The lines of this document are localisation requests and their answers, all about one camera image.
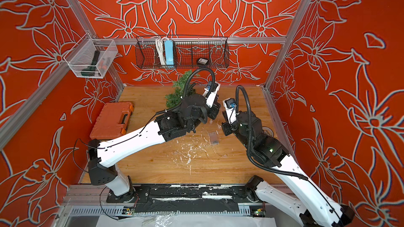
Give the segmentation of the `small green christmas tree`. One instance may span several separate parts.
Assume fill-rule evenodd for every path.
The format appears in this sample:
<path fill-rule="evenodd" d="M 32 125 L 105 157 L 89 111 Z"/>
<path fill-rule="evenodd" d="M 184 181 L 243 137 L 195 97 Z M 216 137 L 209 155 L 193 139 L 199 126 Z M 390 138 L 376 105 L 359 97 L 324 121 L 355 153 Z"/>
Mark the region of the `small green christmas tree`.
<path fill-rule="evenodd" d="M 174 92 L 165 96 L 166 109 L 174 108 L 181 103 L 185 84 L 192 72 L 192 70 L 186 71 L 177 81 L 174 81 Z"/>

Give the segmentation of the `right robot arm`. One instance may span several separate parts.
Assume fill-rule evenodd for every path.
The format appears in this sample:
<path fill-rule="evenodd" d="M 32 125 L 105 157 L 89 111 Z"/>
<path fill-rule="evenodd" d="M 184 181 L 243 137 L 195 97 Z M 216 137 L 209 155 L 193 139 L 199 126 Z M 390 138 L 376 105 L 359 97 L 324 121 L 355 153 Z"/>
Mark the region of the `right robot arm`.
<path fill-rule="evenodd" d="M 290 151 L 264 131 L 262 121 L 251 110 L 243 86 L 237 86 L 235 97 L 225 99 L 223 103 L 224 135 L 237 137 L 255 167 L 275 174 L 294 193 L 292 197 L 254 175 L 245 184 L 249 200 L 269 203 L 302 227 L 346 227 L 352 223 L 354 210 L 327 196 L 299 167 Z"/>

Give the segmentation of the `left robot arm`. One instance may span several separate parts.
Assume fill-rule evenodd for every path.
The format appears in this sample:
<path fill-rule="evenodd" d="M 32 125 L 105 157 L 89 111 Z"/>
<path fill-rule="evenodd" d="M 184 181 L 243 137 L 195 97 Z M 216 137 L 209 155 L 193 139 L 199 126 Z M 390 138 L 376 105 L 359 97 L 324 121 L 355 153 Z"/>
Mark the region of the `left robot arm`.
<path fill-rule="evenodd" d="M 203 94 L 193 94 L 191 81 L 202 71 L 208 72 L 211 80 Z M 196 132 L 200 124 L 216 119 L 221 108 L 217 101 L 219 89 L 213 70 L 200 67 L 187 78 L 177 106 L 156 112 L 144 127 L 126 135 L 108 141 L 91 140 L 86 144 L 89 154 L 86 173 L 91 185 L 105 186 L 117 199 L 130 202 L 135 189 L 130 176 L 123 175 L 117 163 L 148 147 Z"/>

